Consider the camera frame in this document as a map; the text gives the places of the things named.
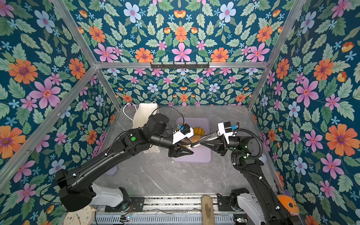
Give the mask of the white metal tongs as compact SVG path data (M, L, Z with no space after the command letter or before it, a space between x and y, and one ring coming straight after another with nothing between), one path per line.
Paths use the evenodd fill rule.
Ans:
M219 138L218 132L213 132L211 134L204 135L204 136L194 135L191 138L185 138L183 145L188 148L196 148L197 146L201 145L202 143L210 142L210 141L213 141L218 138Z

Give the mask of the round yellow ridged bun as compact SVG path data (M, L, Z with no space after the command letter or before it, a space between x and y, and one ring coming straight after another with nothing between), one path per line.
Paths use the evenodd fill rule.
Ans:
M203 136L203 135L205 135L205 131L201 127L195 127L195 128L193 128L193 130L194 130L194 135L195 136Z

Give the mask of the white paper gift bag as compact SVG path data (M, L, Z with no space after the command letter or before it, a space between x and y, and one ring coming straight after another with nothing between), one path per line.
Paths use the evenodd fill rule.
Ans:
M134 103L127 103L124 106L123 114L132 121L132 128L125 132L124 138L121 138L125 146L125 152L129 152L135 156L143 151L147 151L153 146L153 144L149 142L150 133L146 124L157 106L155 102L140 103L138 106ZM130 118L125 113L125 109L129 107L135 109L133 118Z

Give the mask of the oval sesame bread roll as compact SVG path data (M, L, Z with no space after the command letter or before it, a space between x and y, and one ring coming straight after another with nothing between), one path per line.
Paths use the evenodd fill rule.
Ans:
M190 143L195 143L195 142L199 141L200 139L201 139L201 136L198 136L198 135L192 136L192 137L189 139L189 142L190 142Z

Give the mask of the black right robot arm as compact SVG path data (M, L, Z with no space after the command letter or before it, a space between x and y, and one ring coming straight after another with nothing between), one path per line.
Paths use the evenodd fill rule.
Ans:
M239 128L230 133L213 132L203 136L192 146L203 145L224 156L231 150L233 167L250 184L256 198L245 188L232 190L230 202L232 208L243 210L247 215L248 225L301 225L297 213L291 213L272 190L263 175L260 160L263 142L254 132Z

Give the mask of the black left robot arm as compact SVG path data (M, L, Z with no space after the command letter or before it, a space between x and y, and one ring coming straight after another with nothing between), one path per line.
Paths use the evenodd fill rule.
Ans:
M192 127L182 124L171 135L165 136L168 122L169 118L161 113L151 115L142 127L122 132L108 149L83 165L57 171L55 180L60 188L59 199L66 210L75 212L88 205L102 205L124 212L131 204L125 188L101 187L95 184L97 178L152 146L168 149L171 158L192 155L193 152L186 147L194 135Z

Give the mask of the lilac rectangular tray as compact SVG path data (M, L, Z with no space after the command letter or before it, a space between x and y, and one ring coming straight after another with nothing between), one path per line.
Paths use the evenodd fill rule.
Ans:
M210 121L207 118L185 118L185 123L195 129L200 127L204 130L205 134L211 133ZM182 157L173 157L174 162L182 163L210 163L212 161L212 150L202 145L192 149L192 155Z

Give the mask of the lilac flat pad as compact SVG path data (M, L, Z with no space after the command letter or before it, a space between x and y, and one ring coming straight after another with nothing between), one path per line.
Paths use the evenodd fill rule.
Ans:
M118 166L114 166L113 168L109 169L105 174L108 176L114 176L117 174L118 170Z

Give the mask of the orange shark plush toy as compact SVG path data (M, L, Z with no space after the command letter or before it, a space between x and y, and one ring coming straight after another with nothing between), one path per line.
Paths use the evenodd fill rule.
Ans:
M289 190L285 190L282 195L277 195L277 198L292 216L300 215L299 206L297 202L292 198Z

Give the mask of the cream round clock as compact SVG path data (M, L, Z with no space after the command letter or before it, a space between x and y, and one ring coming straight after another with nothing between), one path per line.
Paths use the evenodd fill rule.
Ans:
M96 209L93 206L86 206L78 211L69 212L63 224L64 225L91 225L95 221Z

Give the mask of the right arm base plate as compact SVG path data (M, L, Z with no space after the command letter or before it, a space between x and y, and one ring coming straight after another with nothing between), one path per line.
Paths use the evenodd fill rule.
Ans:
M220 193L217 193L216 196L217 196L218 210L220 212L242 211L242 208L240 208L237 203L237 196L239 196L240 194L249 194L249 191L246 188L242 187L242 188L233 189L229 196L224 196Z

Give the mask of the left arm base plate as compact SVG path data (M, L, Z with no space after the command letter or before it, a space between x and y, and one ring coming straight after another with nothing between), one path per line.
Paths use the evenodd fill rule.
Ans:
M142 212L144 207L144 201L144 197L125 198L125 200L116 207L106 206L105 212Z

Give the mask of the black wall hook rail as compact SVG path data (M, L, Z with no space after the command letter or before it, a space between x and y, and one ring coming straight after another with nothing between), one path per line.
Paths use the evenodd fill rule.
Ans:
M209 63L184 62L184 63L150 63L151 69L208 69Z

